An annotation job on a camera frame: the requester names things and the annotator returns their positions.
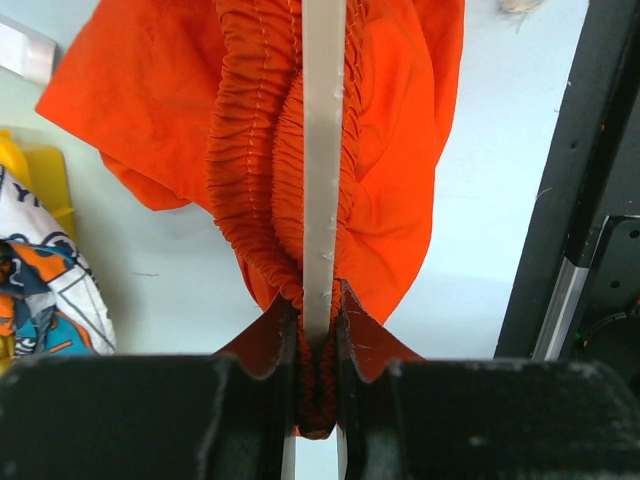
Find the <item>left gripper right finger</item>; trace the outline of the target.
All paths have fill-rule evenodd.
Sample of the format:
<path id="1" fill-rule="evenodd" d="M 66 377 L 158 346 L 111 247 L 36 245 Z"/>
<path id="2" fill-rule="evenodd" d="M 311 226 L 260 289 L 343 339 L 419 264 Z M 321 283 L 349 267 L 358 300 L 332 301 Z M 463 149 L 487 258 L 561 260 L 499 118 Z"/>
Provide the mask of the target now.
<path id="1" fill-rule="evenodd" d="M 343 479 L 635 479 L 639 404 L 608 367 L 427 360 L 341 283 Z"/>

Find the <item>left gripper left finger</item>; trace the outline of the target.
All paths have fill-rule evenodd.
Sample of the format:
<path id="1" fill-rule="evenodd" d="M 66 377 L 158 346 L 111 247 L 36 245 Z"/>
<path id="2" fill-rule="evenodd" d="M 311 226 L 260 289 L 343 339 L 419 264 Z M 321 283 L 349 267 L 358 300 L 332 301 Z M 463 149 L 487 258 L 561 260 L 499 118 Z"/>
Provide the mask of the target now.
<path id="1" fill-rule="evenodd" d="M 205 356 L 34 356 L 1 379 L 5 479 L 291 479 L 297 314 Z"/>

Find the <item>orange shorts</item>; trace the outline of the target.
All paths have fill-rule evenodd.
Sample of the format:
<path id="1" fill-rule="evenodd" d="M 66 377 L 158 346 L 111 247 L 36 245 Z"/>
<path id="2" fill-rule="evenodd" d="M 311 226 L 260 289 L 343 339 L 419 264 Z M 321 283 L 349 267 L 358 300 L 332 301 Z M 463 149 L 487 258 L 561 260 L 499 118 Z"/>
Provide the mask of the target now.
<path id="1" fill-rule="evenodd" d="M 298 311 L 302 437 L 336 424 L 344 288 L 384 322 L 426 257 L 464 20 L 461 1 L 101 1 L 37 103 L 146 207 L 210 212 L 254 301 Z"/>

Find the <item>beige hanger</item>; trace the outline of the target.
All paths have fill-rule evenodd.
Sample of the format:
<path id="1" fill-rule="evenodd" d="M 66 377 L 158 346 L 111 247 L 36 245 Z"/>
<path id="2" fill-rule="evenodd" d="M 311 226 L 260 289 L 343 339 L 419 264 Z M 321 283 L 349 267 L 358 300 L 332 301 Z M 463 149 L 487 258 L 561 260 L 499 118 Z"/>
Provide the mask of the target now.
<path id="1" fill-rule="evenodd" d="M 340 192 L 346 3 L 304 1 L 303 338 L 312 360 L 330 339 Z"/>

